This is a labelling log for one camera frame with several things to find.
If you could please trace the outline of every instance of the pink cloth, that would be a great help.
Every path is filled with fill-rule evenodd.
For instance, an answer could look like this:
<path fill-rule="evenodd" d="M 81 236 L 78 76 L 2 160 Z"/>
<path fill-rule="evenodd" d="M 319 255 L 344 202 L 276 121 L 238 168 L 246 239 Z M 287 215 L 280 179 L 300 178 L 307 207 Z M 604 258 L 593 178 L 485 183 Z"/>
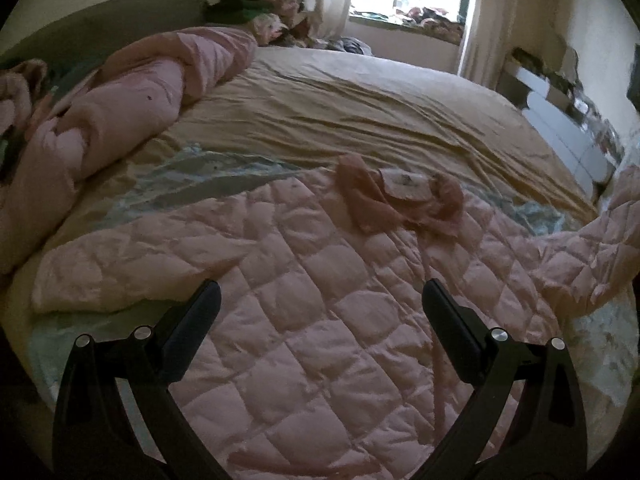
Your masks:
<path fill-rule="evenodd" d="M 0 274 L 22 263 L 65 218 L 84 179 L 161 133 L 207 89 L 242 72 L 256 46 L 242 30 L 199 27 L 156 34 L 109 57 L 89 91 L 74 94 L 62 117 L 30 136 L 0 209 Z M 26 124 L 27 80 L 3 77 L 20 98 L 16 121 Z"/>
<path fill-rule="evenodd" d="M 464 197 L 452 176 L 426 179 L 398 170 L 372 172 L 361 156 L 345 155 L 338 162 L 336 182 L 351 218 L 366 234 L 405 226 L 458 235 Z"/>
<path fill-rule="evenodd" d="M 27 127 L 31 107 L 40 97 L 47 64 L 39 59 L 24 61 L 0 72 L 0 136 L 10 127 Z"/>
<path fill-rule="evenodd" d="M 640 270 L 639 168 L 622 173 L 597 220 L 539 238 L 469 192 L 457 237 L 403 225 L 365 234 L 337 180 L 307 171 L 79 237 L 44 255 L 32 307 L 112 312 L 183 301 L 215 279 L 220 314 L 171 386 L 207 449 L 242 480 L 393 480 L 433 452 L 471 393 L 423 313 L 426 280 L 488 327 L 545 344 L 560 335 L 558 317 L 592 312 Z M 356 187 L 367 196 L 359 213 L 385 209 L 379 187 Z M 457 200 L 441 193 L 437 203 Z"/>

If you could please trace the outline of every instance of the pink blanket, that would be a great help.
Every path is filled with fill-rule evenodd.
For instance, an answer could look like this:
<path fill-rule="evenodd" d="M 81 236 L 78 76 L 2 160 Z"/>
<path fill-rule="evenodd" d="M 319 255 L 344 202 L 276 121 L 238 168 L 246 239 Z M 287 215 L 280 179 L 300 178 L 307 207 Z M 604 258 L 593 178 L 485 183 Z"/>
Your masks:
<path fill-rule="evenodd" d="M 32 59 L 0 72 L 0 136 L 10 126 L 18 130 L 27 127 L 33 104 L 40 97 L 47 65 Z"/>
<path fill-rule="evenodd" d="M 256 47 L 246 32 L 201 27 L 156 34 L 109 57 L 66 113 L 27 135 L 15 177 L 0 194 L 0 274 L 22 263 L 65 218 L 84 179 L 161 133 L 208 88 L 247 68 Z M 4 79 L 19 99 L 1 102 L 0 114 L 25 127 L 31 102 L 15 78 Z"/>
<path fill-rule="evenodd" d="M 221 313 L 172 386 L 210 452 L 247 480 L 391 480 L 427 458 L 470 395 L 422 311 L 425 280 L 438 278 L 487 326 L 544 344 L 560 335 L 558 317 L 592 312 L 640 270 L 639 168 L 623 172 L 610 209 L 579 232 L 532 238 L 452 182 L 381 171 L 372 186 L 343 162 L 351 169 L 308 171 L 62 245 L 42 259 L 32 306 L 110 312 L 185 300 L 216 279 Z M 363 223 L 367 214 L 386 217 Z M 485 455 L 506 434 L 512 394 Z"/>

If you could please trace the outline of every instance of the bed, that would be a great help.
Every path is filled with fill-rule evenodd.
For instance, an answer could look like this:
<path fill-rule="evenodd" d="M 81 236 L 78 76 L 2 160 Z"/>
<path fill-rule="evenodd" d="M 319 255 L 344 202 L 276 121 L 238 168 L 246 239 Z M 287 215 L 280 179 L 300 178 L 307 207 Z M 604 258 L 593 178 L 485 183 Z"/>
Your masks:
<path fill-rule="evenodd" d="M 76 336 L 123 336 L 142 322 L 152 324 L 171 304 L 36 316 L 31 294 L 47 253 L 144 214 L 329 167 L 345 153 L 359 153 L 370 168 L 450 174 L 532 235 L 576 230 L 596 217 L 552 149 L 494 92 L 384 59 L 261 48 L 247 70 L 92 176 L 72 212 L 0 292 L 2 328 L 44 403 L 54 405 Z M 561 328 L 580 379 L 593 463 L 616 433 L 638 364 L 630 285 Z M 141 425 L 134 425 L 152 447 Z"/>

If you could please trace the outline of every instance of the wrinkled sheet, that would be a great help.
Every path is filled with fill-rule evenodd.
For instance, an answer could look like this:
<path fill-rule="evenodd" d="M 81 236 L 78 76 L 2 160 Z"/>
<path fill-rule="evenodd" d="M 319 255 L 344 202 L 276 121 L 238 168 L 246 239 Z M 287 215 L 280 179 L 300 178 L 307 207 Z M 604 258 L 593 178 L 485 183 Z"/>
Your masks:
<path fill-rule="evenodd" d="M 544 344 L 561 335 L 556 316 L 592 312 L 638 273 L 639 182 L 638 168 L 623 174 L 611 210 L 577 233 L 529 237 L 465 193 L 457 237 L 404 228 L 366 235 L 335 173 L 309 171 L 52 250 L 33 307 L 106 312 L 143 298 L 181 301 L 216 279 L 221 319 L 172 386 L 208 449 L 238 478 L 250 470 L 401 478 L 470 393 L 422 313 L 425 280 L 440 279 L 488 326 Z M 486 454 L 505 435 L 514 397 Z M 397 433 L 404 438 L 390 437 Z"/>
<path fill-rule="evenodd" d="M 216 124 L 216 139 L 210 138 Z M 251 67 L 169 128 L 185 144 L 316 168 L 359 153 L 372 168 L 451 174 L 585 224 L 596 211 L 551 147 L 500 95 L 457 76 L 340 52 L 262 48 Z"/>
<path fill-rule="evenodd" d="M 27 259 L 65 219 L 82 181 L 160 134 L 207 89 L 242 72 L 255 48 L 246 32 L 200 27 L 156 34 L 110 56 L 62 117 L 29 135 L 3 193 L 0 274 Z M 26 103 L 15 110 L 14 122 L 24 121 Z"/>

